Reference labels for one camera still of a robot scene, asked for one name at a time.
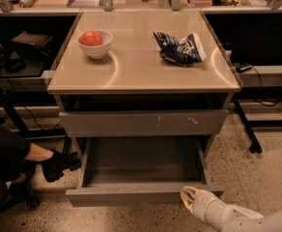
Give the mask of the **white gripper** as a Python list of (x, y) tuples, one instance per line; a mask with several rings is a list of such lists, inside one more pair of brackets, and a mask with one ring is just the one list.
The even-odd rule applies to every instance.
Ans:
[(223, 225), (240, 215), (236, 206), (226, 204), (213, 193), (195, 187), (183, 187), (181, 199), (185, 207), (207, 225)]

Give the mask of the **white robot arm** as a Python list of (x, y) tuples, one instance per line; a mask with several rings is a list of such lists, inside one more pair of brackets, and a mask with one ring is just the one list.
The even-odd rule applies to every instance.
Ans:
[(181, 199), (191, 214), (217, 232), (282, 232), (282, 210), (267, 217), (227, 204), (204, 189), (184, 187)]

